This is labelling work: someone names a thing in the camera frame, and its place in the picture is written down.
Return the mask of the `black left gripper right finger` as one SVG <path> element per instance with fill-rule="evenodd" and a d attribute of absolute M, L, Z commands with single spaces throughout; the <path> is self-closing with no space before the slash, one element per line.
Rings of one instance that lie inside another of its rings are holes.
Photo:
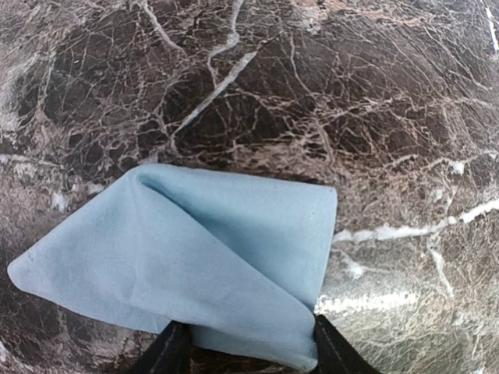
<path fill-rule="evenodd" d="M 317 346 L 317 374 L 377 374 L 359 352 L 323 315 L 315 316 L 313 337 Z"/>

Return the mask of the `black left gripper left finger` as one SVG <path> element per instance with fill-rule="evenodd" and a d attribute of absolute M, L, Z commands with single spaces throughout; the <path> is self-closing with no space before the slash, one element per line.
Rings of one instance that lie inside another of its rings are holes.
<path fill-rule="evenodd" d="M 190 373 L 192 351 L 190 328 L 171 321 L 134 364 L 136 374 Z"/>

